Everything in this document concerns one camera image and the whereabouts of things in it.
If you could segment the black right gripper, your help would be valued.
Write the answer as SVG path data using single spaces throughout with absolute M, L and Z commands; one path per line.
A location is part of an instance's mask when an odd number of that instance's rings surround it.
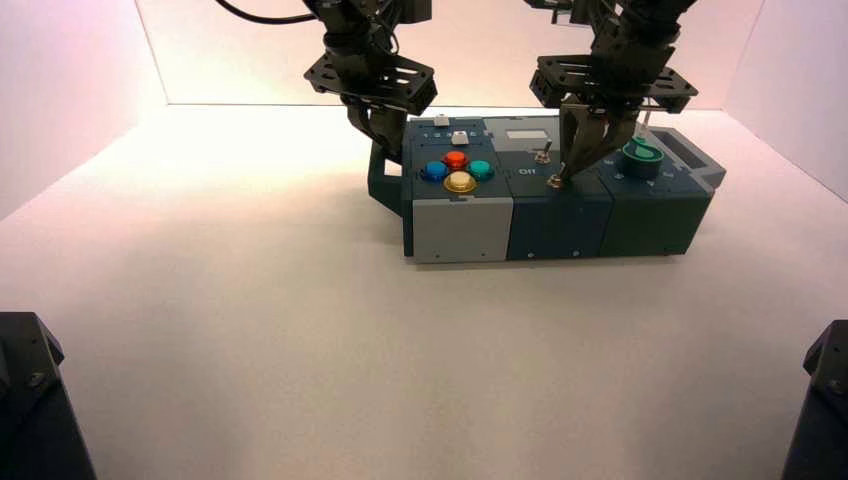
M 560 108 L 561 171 L 569 180 L 626 144 L 635 131 L 647 99 L 656 108 L 680 113 L 699 91 L 668 61 L 674 39 L 652 38 L 623 25 L 595 30 L 586 55 L 540 56 L 530 89 L 546 108 L 556 108 L 568 96 L 598 113 L 564 102 Z

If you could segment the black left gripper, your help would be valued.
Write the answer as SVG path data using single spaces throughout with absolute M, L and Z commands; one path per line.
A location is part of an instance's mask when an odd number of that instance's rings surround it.
M 437 95 L 431 67 L 379 48 L 329 48 L 304 78 L 315 91 L 342 97 L 351 125 L 396 163 L 408 114 L 421 114 Z M 370 114 L 369 105 L 376 105 Z

